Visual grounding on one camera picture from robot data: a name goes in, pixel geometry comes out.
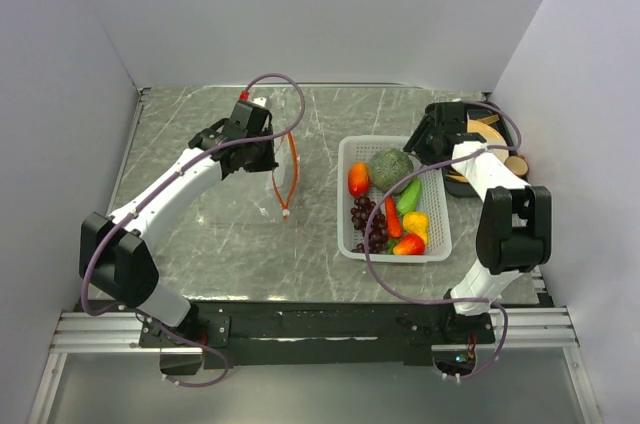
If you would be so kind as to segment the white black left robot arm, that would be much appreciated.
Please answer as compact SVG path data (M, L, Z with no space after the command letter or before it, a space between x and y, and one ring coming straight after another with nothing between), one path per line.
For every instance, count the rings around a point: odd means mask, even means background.
M198 310L162 283L152 257L175 219L236 171L271 172L278 166L271 103L243 92L231 115L196 133L173 166L138 197L108 216L91 213L81 225L81 305L90 313L89 286L163 324L184 346L198 334Z

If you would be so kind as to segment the clear zip top bag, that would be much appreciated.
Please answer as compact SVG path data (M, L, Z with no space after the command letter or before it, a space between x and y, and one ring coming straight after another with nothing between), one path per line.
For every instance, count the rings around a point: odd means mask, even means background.
M233 171L223 162L222 183L206 193L203 212L217 224L265 224L286 220L300 174L292 133L254 143L260 155Z

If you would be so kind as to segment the green netted melon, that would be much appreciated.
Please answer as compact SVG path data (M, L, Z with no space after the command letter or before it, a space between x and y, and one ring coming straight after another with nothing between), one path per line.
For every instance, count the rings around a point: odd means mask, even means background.
M387 148L374 154L367 162L367 168L372 186L387 192L414 171L414 164L401 150Z

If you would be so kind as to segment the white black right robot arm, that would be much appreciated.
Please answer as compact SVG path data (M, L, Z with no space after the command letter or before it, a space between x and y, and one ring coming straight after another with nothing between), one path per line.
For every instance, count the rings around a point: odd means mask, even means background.
M404 146L428 169L451 167L482 201L476 232L476 261L449 292L454 308L437 319L439 334L460 342L473 328L471 316L489 311L504 289L546 263L552 247L552 196L508 169L495 151L514 145L491 144L468 130L468 104L435 103Z

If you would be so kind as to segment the dark purple grape bunch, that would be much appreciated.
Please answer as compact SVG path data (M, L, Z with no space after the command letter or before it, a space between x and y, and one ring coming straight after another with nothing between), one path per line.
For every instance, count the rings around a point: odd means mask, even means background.
M372 219L367 242L371 253L381 254L387 247L389 233L386 217L380 210L373 213L374 207L375 202L368 197L356 197L350 209L351 223L354 231L365 237L367 224Z

